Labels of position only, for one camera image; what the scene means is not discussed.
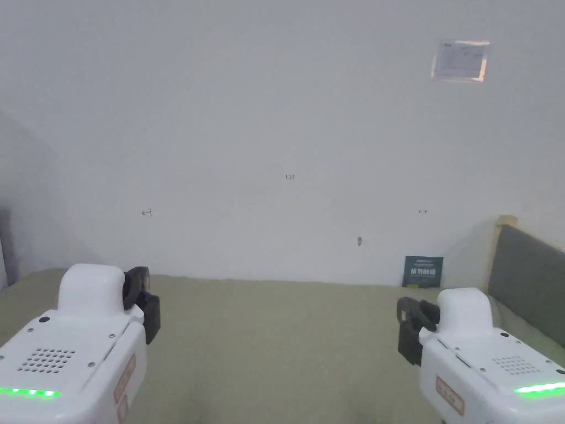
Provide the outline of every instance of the label sticker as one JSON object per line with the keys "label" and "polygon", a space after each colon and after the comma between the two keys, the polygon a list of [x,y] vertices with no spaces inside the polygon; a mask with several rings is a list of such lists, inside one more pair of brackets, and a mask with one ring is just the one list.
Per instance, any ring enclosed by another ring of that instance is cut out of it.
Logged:
{"label": "label sticker", "polygon": [[132,357],[129,359],[128,364],[125,366],[125,370],[122,373],[120,380],[118,381],[118,384],[116,385],[116,388],[114,390],[114,400],[116,401],[116,403],[118,403],[121,396],[124,394],[125,388],[127,387],[129,383],[129,379],[131,378],[135,368],[136,368],[136,356],[135,354],[133,354]]}
{"label": "label sticker", "polygon": [[459,415],[465,415],[465,401],[441,378],[436,379],[436,390]]}
{"label": "label sticker", "polygon": [[123,424],[125,422],[125,418],[128,416],[128,395],[124,395],[123,399],[118,406],[118,422]]}

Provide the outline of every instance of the paper sign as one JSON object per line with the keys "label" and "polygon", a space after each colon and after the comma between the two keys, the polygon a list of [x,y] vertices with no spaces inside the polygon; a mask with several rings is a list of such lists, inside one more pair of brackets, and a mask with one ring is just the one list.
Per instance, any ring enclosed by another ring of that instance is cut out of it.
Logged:
{"label": "paper sign", "polygon": [[441,41],[433,61],[432,79],[482,83],[488,41]]}

